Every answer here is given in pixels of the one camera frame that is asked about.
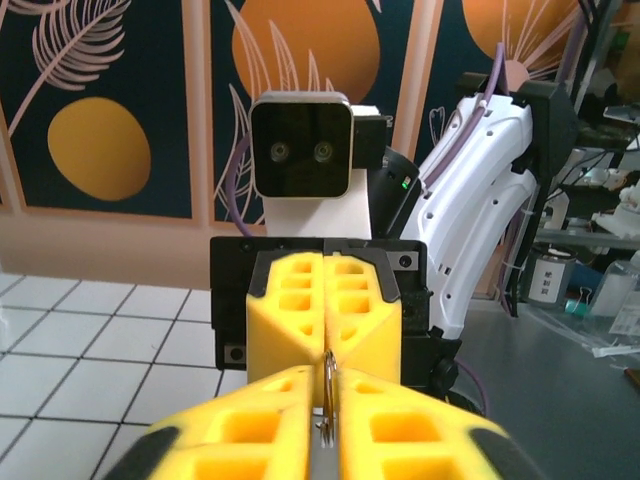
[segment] camera lens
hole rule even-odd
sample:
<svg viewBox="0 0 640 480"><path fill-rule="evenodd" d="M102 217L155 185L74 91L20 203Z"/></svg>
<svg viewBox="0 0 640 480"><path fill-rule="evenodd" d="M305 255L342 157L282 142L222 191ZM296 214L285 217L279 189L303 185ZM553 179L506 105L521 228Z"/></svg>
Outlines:
<svg viewBox="0 0 640 480"><path fill-rule="evenodd" d="M320 142L313 150L313 156L318 163L326 163L333 156L333 147L329 142Z"/></svg>
<svg viewBox="0 0 640 480"><path fill-rule="evenodd" d="M289 146L278 142L271 146L271 160L276 163L284 162L289 157Z"/></svg>

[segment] black cable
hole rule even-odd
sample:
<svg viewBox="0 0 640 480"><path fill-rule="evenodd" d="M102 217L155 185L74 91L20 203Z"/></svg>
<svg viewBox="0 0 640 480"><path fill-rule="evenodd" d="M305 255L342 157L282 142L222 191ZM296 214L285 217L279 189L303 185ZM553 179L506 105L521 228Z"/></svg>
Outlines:
<svg viewBox="0 0 640 480"><path fill-rule="evenodd" d="M587 0L587 4L589 5L589 10L591 10L591 14L593 15L593 18L598 18L598 7L596 7L595 0Z"/></svg>
<svg viewBox="0 0 640 480"><path fill-rule="evenodd" d="M606 155L607 153L610 153L610 152L608 152L608 151L604 151L604 152L598 153L598 154L596 154L596 155L594 155L594 156L592 156L592 157L589 157L589 158L583 158L583 159L582 159L582 160L580 160L579 162L576 162L576 164L575 164L575 165L573 165L573 166L571 167L571 169L570 169L570 170L567 172L567 174L562 178L562 180L560 180L560 181L558 182L558 188L559 188L560 190L562 190L562 184L564 183L564 181L565 181L567 178L569 178L569 175L571 175L571 172L573 172L576 168L580 167L581 165L584 165L585 163L589 163L589 162L591 162L592 160L595 160L595 159L597 158L596 163L594 163L594 164L591 166L591 168L589 169L589 171L591 171L591 170L593 170L595 167L597 167L597 166L598 166L598 163L600 163L600 162L602 161L602 159L605 157L605 155ZM548 202L549 200L553 200L554 198L556 198L556 197L558 197L558 196L560 196L560 195L562 195L562 192L560 192L560 193L558 193L558 194L555 194L555 193L554 193L554 194L551 194L551 195L547 198L547 202Z"/></svg>
<svg viewBox="0 0 640 480"><path fill-rule="evenodd" d="M582 10L582 16L584 17L584 22L587 25L587 30L590 31L593 27L593 21L591 19L591 15L589 15L589 12L593 12L594 10L592 10L590 6L588 7L585 4L585 0L578 0L578 5L580 5L580 10Z"/></svg>
<svg viewBox="0 0 640 480"><path fill-rule="evenodd" d="M586 8L583 0L579 0L580 8ZM589 22L589 13L588 11L585 13L583 9L583 14L586 17L587 26L591 25L587 31L587 37L584 41L584 45L582 46L582 51L580 52L580 56L578 57L578 64L576 65L576 71L573 77L573 87L571 88L571 103L574 105L578 100L578 92L580 91L580 85L584 80L584 76L587 72L587 68L589 66L589 61L593 56L595 51L595 47L598 43L598 36L602 34L600 31L600 20L604 16L604 12L609 7L610 0L601 0L600 4L597 6L595 10L593 10L593 19Z"/></svg>
<svg viewBox="0 0 640 480"><path fill-rule="evenodd" d="M510 295L509 297L505 296L505 298L507 298L507 304L509 306L511 316L513 317L518 316L518 284L520 281L522 266L524 265L524 262L529 255L529 251L535 242L536 234L538 233L538 225L542 218L544 205L547 203L549 188L551 188L551 181L552 178L548 176L540 179L540 190L538 191L538 197L536 198L533 206L533 215L527 223L527 227L522 237L522 244L516 254L515 261L513 262L515 268L511 270L509 279L507 280L507 287L505 288L505 291L510 292Z"/></svg>

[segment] metal clip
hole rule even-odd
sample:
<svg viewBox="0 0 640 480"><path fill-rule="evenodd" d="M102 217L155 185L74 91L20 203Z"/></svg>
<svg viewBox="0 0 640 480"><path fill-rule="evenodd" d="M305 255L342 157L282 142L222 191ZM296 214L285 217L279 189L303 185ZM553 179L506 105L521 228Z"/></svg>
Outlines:
<svg viewBox="0 0 640 480"><path fill-rule="evenodd" d="M316 423L320 429L323 447L333 447L336 439L335 406L333 404L333 386L337 370L336 357L331 350L324 354L324 405L322 406L322 421Z"/></svg>

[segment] orange circle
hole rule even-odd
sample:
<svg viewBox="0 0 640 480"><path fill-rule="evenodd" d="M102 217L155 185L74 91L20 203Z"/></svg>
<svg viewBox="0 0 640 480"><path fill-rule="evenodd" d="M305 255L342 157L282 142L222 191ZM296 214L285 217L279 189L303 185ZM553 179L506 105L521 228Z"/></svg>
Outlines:
<svg viewBox="0 0 640 480"><path fill-rule="evenodd" d="M525 64L529 70L545 68L555 60L559 61L570 29L557 38L550 35L572 14L575 4L547 2L536 6L532 3L462 0L467 28L478 48L493 58L496 44L504 42L506 57ZM503 38L503 27L507 38Z"/></svg>
<svg viewBox="0 0 640 480"><path fill-rule="evenodd" d="M380 42L366 0L247 0L240 14L260 49L271 90L295 88L292 81L281 79L280 72L287 71L287 62L285 56L280 56L278 65L270 22L291 52L295 68L292 75L298 80L298 90L325 90L329 79L336 91L358 103L373 86L380 65ZM310 85L309 51L316 61L319 88ZM232 53L240 81L251 93L249 62L237 25ZM262 76L261 91L255 92L259 95L267 85L262 68L255 71Z"/></svg>
<svg viewBox="0 0 640 480"><path fill-rule="evenodd" d="M115 202L140 192L151 173L151 147L138 120L108 98L76 100L47 132L60 173L87 195Z"/></svg>

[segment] white tile floor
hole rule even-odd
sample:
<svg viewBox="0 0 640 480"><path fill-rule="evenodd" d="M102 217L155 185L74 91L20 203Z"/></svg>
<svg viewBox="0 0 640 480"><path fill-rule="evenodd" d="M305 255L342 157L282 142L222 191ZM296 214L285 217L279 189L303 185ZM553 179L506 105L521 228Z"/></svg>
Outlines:
<svg viewBox="0 0 640 480"><path fill-rule="evenodd" d="M215 368L210 318L204 291L0 273L0 479L99 479L151 423L246 385Z"/></svg>

